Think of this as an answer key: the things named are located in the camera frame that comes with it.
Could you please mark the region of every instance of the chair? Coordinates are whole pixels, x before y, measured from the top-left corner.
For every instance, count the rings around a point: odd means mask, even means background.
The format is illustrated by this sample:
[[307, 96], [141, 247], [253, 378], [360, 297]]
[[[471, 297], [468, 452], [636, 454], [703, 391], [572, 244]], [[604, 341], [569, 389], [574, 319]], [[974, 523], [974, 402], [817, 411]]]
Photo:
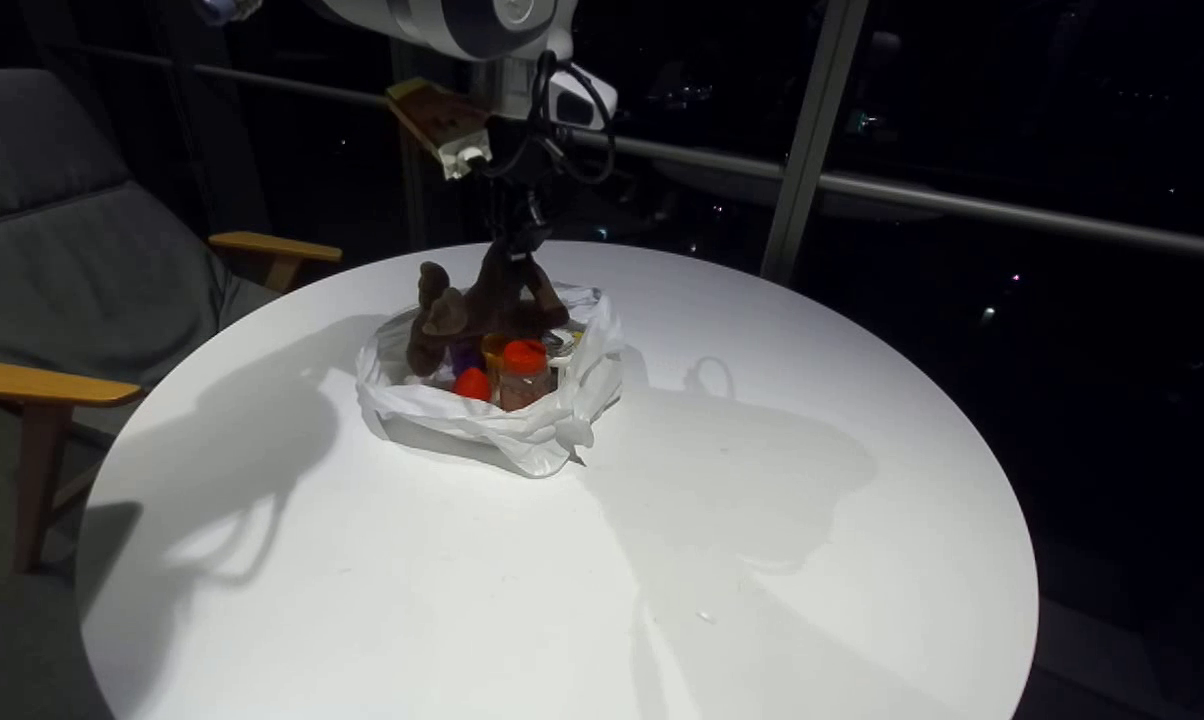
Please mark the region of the chair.
[[[217, 250], [267, 257], [265, 285]], [[0, 69], [0, 407], [18, 414], [16, 569], [40, 561], [81, 407], [131, 407], [210, 330], [337, 247], [265, 233], [206, 244], [147, 196], [69, 88]]]

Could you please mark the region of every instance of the dark background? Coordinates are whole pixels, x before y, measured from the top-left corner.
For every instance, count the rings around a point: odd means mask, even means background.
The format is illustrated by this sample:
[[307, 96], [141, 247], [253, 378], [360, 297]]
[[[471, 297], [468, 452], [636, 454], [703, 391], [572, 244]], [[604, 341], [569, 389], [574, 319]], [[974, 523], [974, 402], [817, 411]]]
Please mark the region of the dark background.
[[[817, 0], [593, 0], [578, 60], [619, 130], [784, 161]], [[481, 233], [383, 110], [119, 65], [81, 42], [383, 92], [459, 69], [278, 4], [206, 33], [163, 0], [0, 0], [0, 65], [49, 65], [192, 226], [265, 222], [352, 261]], [[1204, 0], [881, 0], [834, 171], [1204, 233]], [[772, 183], [619, 161], [574, 237], [758, 268]], [[1204, 261], [823, 196], [795, 289], [929, 368], [1001, 452], [1052, 604], [1126, 627], [1204, 710]]]

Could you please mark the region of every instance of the white plastic bag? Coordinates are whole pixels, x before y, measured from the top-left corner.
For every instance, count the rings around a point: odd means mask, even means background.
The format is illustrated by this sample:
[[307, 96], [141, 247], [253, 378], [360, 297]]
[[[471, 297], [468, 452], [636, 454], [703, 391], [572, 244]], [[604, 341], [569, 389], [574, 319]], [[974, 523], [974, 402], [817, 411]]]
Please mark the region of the white plastic bag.
[[557, 289], [569, 316], [583, 323], [574, 348], [557, 363], [557, 391], [519, 411], [465, 401], [406, 370], [412, 316], [393, 316], [355, 354], [360, 402], [380, 424], [421, 424], [455, 438], [491, 442], [523, 477], [558, 472], [574, 449], [593, 449], [593, 419], [619, 401], [619, 319], [604, 291]]

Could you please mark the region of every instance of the white round table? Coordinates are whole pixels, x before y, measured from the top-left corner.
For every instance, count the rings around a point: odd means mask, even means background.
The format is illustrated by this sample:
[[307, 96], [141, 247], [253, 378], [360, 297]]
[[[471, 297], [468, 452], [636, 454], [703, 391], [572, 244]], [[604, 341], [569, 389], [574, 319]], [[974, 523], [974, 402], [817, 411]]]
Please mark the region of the white round table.
[[687, 257], [547, 244], [625, 319], [594, 449], [523, 479], [394, 442], [355, 348], [485, 244], [232, 323], [86, 494], [83, 646], [116, 720], [993, 720], [1034, 646], [1018, 505], [852, 319]]

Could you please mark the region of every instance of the wooden armrest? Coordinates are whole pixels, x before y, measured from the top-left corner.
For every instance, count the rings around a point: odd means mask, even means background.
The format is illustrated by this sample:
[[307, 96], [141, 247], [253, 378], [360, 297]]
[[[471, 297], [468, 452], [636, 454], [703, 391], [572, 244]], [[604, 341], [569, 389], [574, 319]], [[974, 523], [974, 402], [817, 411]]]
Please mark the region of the wooden armrest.
[[267, 233], [210, 233], [206, 244], [223, 250], [247, 250], [247, 257], [330, 261], [330, 262], [343, 261], [343, 250], [330, 244], [307, 244], [307, 240], [289, 240]]
[[135, 391], [135, 383], [116, 383], [101, 375], [0, 363], [0, 401], [8, 402], [123, 402]]

